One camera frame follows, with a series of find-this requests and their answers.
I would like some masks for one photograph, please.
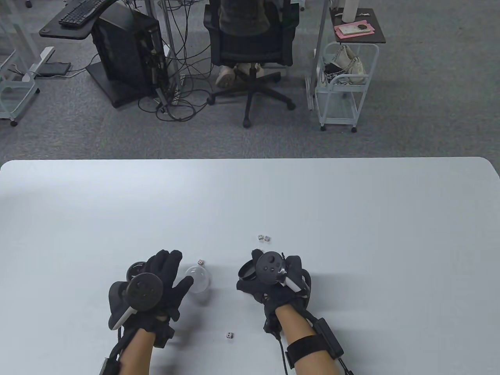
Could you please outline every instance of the hand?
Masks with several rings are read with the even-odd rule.
[[[129,328],[143,328],[148,332],[152,332],[153,329],[159,326],[160,322],[168,324],[170,318],[175,322],[179,319],[179,306],[194,282],[191,276],[186,276],[173,287],[182,258],[183,255],[178,250],[171,253],[161,250],[149,258],[142,272],[151,273],[160,278],[163,283],[163,294],[153,309],[138,312],[129,317],[123,325],[126,330]]]
[[[161,250],[149,258],[143,270],[155,274],[163,283],[161,300],[152,312],[172,318],[175,322],[179,320],[179,306],[194,282],[191,276],[186,276],[173,287],[182,258],[183,254],[178,250],[171,253]]]
[[[262,254],[263,252],[258,249],[252,251],[251,255],[254,266]],[[299,256],[288,256],[285,262],[289,273],[300,274],[301,277],[304,275],[306,279],[309,279],[309,273],[305,269],[302,269],[302,261]],[[266,317],[264,330],[275,336],[281,331],[280,322],[276,317],[277,308],[284,305],[291,305],[294,309],[301,310],[305,309],[309,303],[309,295],[304,298],[288,286],[282,286],[279,283],[273,285],[264,284],[258,277],[249,281],[238,281],[236,289],[251,294],[257,302],[264,305],[264,314]]]

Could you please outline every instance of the keyboard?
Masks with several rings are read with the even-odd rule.
[[[70,10],[59,19],[59,24],[74,28],[82,28],[88,21],[94,18],[94,15],[101,10],[109,7],[116,0],[80,0],[80,4]]]

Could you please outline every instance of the black office chair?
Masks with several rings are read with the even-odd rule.
[[[284,0],[283,8],[279,10],[282,14],[282,21],[280,22],[279,20],[276,20],[278,25],[271,25],[272,30],[276,30],[275,35],[270,37],[270,39],[275,40],[275,50],[271,52],[259,52],[259,47],[254,45],[252,48],[253,51],[249,53],[239,53],[234,51],[235,46],[245,46],[248,44],[246,37],[227,35],[220,30],[220,5],[220,0],[210,0],[210,4],[205,5],[205,14],[203,18],[203,24],[210,34],[210,53],[212,64],[217,66],[233,66],[238,63],[251,63],[251,68],[249,76],[240,73],[238,69],[236,69],[236,75],[243,80],[243,83],[237,83],[234,87],[213,92],[206,100],[207,103],[209,105],[213,105],[216,101],[216,97],[248,91],[245,117],[243,120],[243,126],[245,128],[249,128],[252,125],[249,119],[249,112],[252,104],[252,97],[255,93],[261,93],[268,97],[282,101],[286,103],[286,107],[290,111],[294,110],[296,106],[289,97],[264,85],[264,83],[269,81],[279,82],[281,79],[281,73],[276,72],[257,78],[256,64],[278,63],[288,67],[293,64],[292,42],[295,37],[295,29],[299,24],[299,4],[290,4],[290,0]],[[266,5],[274,7],[274,5],[270,3],[267,3]]]

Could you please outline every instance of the computer tower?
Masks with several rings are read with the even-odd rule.
[[[94,44],[110,81],[120,81],[143,97],[168,87],[158,20],[117,3],[95,22]]]

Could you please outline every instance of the chair base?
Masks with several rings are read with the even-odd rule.
[[[243,83],[239,83],[236,84],[234,87],[226,88],[224,90],[211,93],[206,102],[208,105],[211,106],[216,102],[217,97],[223,97],[226,95],[231,95],[241,92],[248,92],[248,96],[246,99],[245,117],[243,119],[244,128],[250,128],[252,126],[249,114],[250,114],[250,107],[252,105],[252,98],[254,97],[255,93],[261,93],[267,97],[271,97],[283,103],[286,103],[286,108],[288,108],[288,110],[290,111],[293,111],[296,108],[296,105],[288,96],[285,96],[265,85],[265,83],[269,81],[274,81],[276,83],[279,82],[281,80],[280,72],[271,73],[257,78],[257,69],[255,68],[255,64],[252,64],[249,76],[246,76],[238,71],[236,74],[243,80]]]

